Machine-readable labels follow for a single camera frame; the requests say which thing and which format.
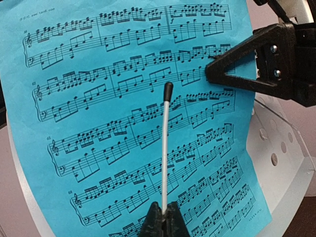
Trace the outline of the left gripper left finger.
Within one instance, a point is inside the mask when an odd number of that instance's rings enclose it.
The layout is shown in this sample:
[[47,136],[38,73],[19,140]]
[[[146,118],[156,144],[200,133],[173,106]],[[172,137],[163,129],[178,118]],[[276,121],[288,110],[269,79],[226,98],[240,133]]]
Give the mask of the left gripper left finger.
[[138,237],[162,237],[163,215],[158,202],[154,201],[142,224]]

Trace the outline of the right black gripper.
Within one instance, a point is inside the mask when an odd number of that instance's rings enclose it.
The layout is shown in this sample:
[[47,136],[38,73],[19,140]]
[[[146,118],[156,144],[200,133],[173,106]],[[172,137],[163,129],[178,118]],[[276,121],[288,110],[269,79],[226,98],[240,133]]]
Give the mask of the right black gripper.
[[[260,71],[257,79],[227,73],[228,68],[251,60]],[[278,23],[257,29],[208,64],[205,74],[210,83],[315,106],[316,24]]]

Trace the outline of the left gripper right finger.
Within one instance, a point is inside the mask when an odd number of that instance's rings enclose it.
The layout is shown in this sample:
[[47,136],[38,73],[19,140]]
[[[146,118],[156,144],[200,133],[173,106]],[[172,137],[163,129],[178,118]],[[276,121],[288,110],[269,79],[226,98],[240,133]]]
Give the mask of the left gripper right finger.
[[189,237],[185,221],[176,201],[167,205],[164,214],[164,236],[165,237]]

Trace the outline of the white perforated music stand desk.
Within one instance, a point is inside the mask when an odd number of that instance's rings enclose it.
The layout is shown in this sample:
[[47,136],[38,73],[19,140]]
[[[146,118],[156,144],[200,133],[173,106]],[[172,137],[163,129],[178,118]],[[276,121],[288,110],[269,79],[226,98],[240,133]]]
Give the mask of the white perforated music stand desk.
[[[163,85],[4,85],[18,179],[41,237],[135,237],[161,200]],[[175,84],[168,199],[193,237],[280,236],[275,211],[314,164],[273,97]]]

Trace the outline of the blue sheet music paper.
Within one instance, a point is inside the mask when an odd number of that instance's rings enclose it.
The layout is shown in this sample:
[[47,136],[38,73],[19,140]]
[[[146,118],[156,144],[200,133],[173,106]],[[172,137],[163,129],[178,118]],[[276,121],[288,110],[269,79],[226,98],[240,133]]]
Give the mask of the blue sheet music paper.
[[205,67],[252,33],[244,0],[4,0],[0,80],[14,145],[57,237],[135,237],[168,201],[193,237],[253,237],[271,214],[246,150],[254,93]]

